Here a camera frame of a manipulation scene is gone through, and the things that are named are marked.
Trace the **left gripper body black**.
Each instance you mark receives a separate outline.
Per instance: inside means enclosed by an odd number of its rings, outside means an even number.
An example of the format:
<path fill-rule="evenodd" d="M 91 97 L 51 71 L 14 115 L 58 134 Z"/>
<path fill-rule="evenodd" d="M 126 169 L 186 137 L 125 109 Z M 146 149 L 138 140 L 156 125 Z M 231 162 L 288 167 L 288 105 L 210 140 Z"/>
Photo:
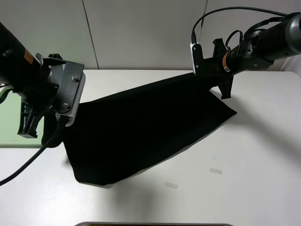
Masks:
<path fill-rule="evenodd" d="M 39 59 L 38 68 L 29 73 L 29 77 L 21 82 L 22 98 L 32 108 L 33 112 L 47 110 L 54 102 L 58 94 L 59 82 L 53 78 L 53 66 L 62 66 L 65 61 L 60 54 L 50 54 Z"/>

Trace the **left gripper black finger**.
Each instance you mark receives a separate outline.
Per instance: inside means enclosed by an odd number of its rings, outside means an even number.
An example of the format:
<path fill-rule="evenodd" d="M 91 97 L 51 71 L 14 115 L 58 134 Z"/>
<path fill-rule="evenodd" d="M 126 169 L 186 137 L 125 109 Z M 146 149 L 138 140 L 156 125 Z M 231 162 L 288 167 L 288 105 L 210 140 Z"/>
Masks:
<path fill-rule="evenodd" d="M 46 110 L 21 103 L 20 125 L 17 134 L 24 138 L 37 138 L 37 126 Z"/>

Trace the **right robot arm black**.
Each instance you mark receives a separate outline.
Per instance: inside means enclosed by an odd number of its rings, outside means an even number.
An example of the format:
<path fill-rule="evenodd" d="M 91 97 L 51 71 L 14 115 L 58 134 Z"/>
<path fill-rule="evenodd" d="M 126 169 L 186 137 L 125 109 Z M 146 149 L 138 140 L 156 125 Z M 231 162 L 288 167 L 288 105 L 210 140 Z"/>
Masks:
<path fill-rule="evenodd" d="M 235 30 L 226 41 L 215 39 L 211 58 L 192 35 L 190 45 L 193 72 L 204 87 L 218 87 L 222 98 L 231 97 L 234 75 L 242 71 L 268 69 L 276 60 L 301 53 L 301 14 L 271 17 L 246 32 Z"/>

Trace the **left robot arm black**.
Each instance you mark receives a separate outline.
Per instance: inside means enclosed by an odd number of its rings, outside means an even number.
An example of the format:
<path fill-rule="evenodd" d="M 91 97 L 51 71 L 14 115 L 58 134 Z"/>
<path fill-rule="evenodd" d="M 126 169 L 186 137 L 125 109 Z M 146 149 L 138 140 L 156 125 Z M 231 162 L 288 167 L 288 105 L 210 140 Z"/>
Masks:
<path fill-rule="evenodd" d="M 60 83 L 50 80 L 49 66 L 47 59 L 35 59 L 3 24 L 0 26 L 0 81 L 8 87 L 0 101 L 11 91 L 21 97 L 18 135 L 24 138 L 36 138 L 41 118 L 55 107 Z"/>

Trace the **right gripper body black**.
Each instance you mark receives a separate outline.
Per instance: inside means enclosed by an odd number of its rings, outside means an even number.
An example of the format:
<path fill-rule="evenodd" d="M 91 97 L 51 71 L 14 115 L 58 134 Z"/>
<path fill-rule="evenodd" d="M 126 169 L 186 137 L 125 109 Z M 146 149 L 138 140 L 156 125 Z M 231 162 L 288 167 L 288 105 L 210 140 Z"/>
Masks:
<path fill-rule="evenodd" d="M 201 74 L 199 76 L 196 76 L 198 78 L 212 78 L 218 77 L 220 74 L 225 74 L 226 70 L 224 69 L 224 66 L 222 64 L 224 56 L 218 58 L 204 58 L 204 69 L 201 71 Z"/>

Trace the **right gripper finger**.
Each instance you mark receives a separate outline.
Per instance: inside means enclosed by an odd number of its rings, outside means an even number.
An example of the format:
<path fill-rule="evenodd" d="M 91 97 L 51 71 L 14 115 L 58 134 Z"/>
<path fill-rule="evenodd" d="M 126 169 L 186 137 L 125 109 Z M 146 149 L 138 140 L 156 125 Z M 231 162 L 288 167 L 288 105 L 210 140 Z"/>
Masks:
<path fill-rule="evenodd" d="M 222 38 L 215 39 L 213 41 L 213 44 L 214 44 L 214 51 L 213 51 L 214 58 L 222 57 L 226 53 L 228 53 L 228 49 L 226 48 Z"/>
<path fill-rule="evenodd" d="M 220 74 L 218 76 L 218 87 L 221 92 L 221 99 L 231 98 L 231 89 L 233 84 L 233 75 Z"/>

